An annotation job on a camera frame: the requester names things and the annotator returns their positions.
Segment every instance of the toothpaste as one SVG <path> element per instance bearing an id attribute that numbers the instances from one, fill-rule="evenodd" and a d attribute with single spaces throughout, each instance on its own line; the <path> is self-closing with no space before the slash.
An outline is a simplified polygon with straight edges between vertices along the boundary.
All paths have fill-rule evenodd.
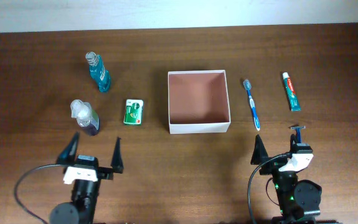
<path id="1" fill-rule="evenodd" d="M 296 97 L 295 90 L 293 89 L 291 78 L 288 75 L 288 72 L 283 73 L 283 79 L 286 94 L 288 95 L 288 100 L 290 101 L 291 111 L 300 111 L 301 106 L 299 105 L 298 97 Z"/>

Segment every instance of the white wall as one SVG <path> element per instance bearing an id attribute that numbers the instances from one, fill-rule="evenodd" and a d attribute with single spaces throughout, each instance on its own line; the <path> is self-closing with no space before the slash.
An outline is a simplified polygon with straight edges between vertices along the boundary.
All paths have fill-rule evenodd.
<path id="1" fill-rule="evenodd" d="M 0 32 L 358 22 L 358 0 L 0 0 Z"/>

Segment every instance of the wire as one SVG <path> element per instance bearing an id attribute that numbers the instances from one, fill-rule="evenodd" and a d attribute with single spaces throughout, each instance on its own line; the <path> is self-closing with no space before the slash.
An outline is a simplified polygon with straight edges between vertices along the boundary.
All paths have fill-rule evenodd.
<path id="1" fill-rule="evenodd" d="M 252 179 L 253 179 L 253 176 L 256 174 L 256 172 L 258 172 L 258 170 L 264 166 L 265 164 L 277 159 L 277 158 L 280 158 L 280 157 L 288 157 L 290 155 L 289 152 L 286 152 L 286 153 L 282 153 L 280 155 L 277 155 L 277 156 L 274 156 L 272 157 L 271 159 L 265 161 L 265 162 L 262 162 L 258 167 L 256 167 L 256 169 L 252 172 L 251 176 L 249 177 L 249 182 L 248 182 L 248 209 L 249 209 L 249 215 L 252 219 L 252 223 L 253 224 L 256 224 L 256 220 L 255 220 L 255 217 L 253 216 L 253 212 L 252 212 L 252 208 L 251 208 L 251 183 L 252 183 Z"/>
<path id="2" fill-rule="evenodd" d="M 270 179 L 267 180 L 267 183 L 266 183 L 266 194 L 267 194 L 267 197 L 271 200 L 271 202 L 273 202 L 275 205 L 277 206 L 280 206 L 278 203 L 275 203 L 271 198 L 270 198 L 270 195 L 268 195 L 268 192 L 267 192 L 267 187 L 268 187 L 268 183 L 270 183 L 270 181 L 273 180 L 272 177 L 270 177 Z"/>
<path id="3" fill-rule="evenodd" d="M 31 169 L 30 171 L 27 171 L 25 174 L 23 174 L 17 181 L 16 185 L 14 186 L 14 199 L 16 199 L 17 204 L 25 211 L 27 212 L 29 215 L 32 215 L 33 217 L 39 219 L 43 224 L 47 224 L 47 222 L 39 217 L 38 215 L 36 215 L 35 213 L 31 212 L 18 198 L 18 186 L 19 184 L 29 175 L 32 174 L 35 171 L 44 169 L 44 168 L 49 168 L 49 167 L 59 167 L 59 166 L 64 166 L 62 164 L 48 164 L 48 165 L 44 165 L 44 166 L 39 166 L 36 168 Z"/>

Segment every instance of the plastic bottle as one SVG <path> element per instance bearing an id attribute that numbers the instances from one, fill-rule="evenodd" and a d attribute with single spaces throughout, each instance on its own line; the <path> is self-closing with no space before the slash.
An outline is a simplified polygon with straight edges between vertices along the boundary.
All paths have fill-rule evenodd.
<path id="1" fill-rule="evenodd" d="M 96 81 L 100 92 L 105 93 L 110 89 L 111 77 L 108 70 L 105 69 L 103 60 L 95 52 L 86 54 L 86 60 L 89 63 L 90 76 Z"/>
<path id="2" fill-rule="evenodd" d="M 72 118 L 77 119 L 79 126 L 82 127 L 86 134 L 90 136 L 98 134 L 100 130 L 100 119 L 89 103 L 74 100 L 71 103 L 71 112 Z"/>

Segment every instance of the red label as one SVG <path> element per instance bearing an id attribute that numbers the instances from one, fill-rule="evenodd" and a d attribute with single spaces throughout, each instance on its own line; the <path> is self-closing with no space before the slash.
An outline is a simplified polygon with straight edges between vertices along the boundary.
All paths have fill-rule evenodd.
<path id="1" fill-rule="evenodd" d="M 286 84 L 288 85 L 290 90 L 293 92 L 293 94 L 295 94 L 295 90 L 293 89 L 292 82 L 291 82 L 290 78 L 287 79 Z"/>

